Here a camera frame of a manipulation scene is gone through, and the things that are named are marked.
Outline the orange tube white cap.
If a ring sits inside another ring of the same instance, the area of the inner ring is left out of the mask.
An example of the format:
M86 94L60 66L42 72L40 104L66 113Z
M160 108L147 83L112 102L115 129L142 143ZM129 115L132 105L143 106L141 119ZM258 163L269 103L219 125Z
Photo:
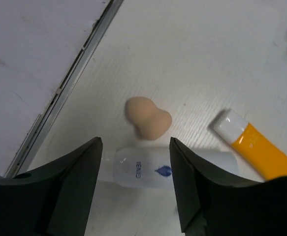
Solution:
M222 110L210 127L264 180L287 176L287 155L232 109Z

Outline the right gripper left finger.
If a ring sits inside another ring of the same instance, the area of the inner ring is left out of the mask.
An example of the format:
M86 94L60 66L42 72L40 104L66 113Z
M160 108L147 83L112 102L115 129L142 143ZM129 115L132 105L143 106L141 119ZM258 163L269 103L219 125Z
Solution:
M0 178L0 236L82 236L101 163L95 137L71 153Z

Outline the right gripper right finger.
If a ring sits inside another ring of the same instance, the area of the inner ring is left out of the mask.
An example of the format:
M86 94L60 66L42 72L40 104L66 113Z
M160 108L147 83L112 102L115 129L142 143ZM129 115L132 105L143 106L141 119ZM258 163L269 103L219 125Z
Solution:
M171 138L170 161L187 236L287 236L287 177L256 182L229 173Z

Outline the beige makeup sponge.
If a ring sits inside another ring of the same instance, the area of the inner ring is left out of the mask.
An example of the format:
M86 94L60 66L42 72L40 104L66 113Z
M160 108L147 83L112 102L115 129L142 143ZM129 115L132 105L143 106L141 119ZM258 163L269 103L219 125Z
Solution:
M147 97L132 97L126 102L126 116L143 139L154 141L172 124L172 116Z

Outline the white bottle blue print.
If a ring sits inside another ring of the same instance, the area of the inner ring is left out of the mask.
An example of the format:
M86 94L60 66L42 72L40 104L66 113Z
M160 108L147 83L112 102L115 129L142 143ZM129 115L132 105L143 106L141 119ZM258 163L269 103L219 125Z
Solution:
M98 180L130 188L173 189L169 148L126 147L105 151Z

